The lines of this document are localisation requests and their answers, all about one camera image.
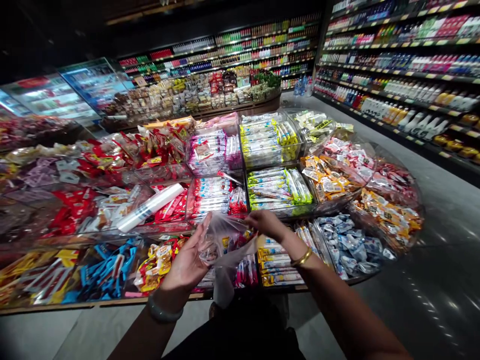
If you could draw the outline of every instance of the right hand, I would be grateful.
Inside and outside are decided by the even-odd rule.
[[[282,243],[290,232],[289,228],[282,224],[273,212],[268,210],[252,211],[245,219],[245,222],[279,244]]]

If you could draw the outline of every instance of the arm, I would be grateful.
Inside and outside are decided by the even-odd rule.
[[[270,211],[254,211],[247,222],[281,244],[293,261],[308,250]],[[395,335],[318,256],[313,253],[297,269],[348,359],[410,359]]]
[[[209,270],[199,258],[199,241],[203,225],[188,239],[178,252],[171,269],[160,287],[153,293],[155,304],[170,314],[179,313],[187,303],[195,286]],[[147,306],[127,330],[108,357],[108,360],[160,359],[174,331],[176,323],[159,323],[150,315]]]

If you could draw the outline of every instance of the left hand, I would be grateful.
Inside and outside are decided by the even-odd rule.
[[[195,233],[185,242],[171,263],[171,269],[165,276],[160,288],[171,290],[182,288],[190,293],[205,277],[209,267],[199,257],[199,242],[204,232],[204,224],[199,224]]]

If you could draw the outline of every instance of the plastic bag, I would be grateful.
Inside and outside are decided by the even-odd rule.
[[[225,309],[234,298],[237,266],[247,255],[257,251],[257,236],[241,220],[216,211],[207,214],[203,226],[199,257],[215,268],[213,300]]]

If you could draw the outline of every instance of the hand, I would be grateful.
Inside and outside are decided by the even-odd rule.
[[[289,228],[282,224],[273,212],[268,210],[252,211],[245,219],[245,222],[279,244],[282,243],[285,236],[290,232]]]
[[[185,242],[171,263],[171,269],[165,276],[161,288],[183,288],[191,292],[209,271],[199,257],[199,241],[204,232],[204,224],[198,225],[195,233]]]

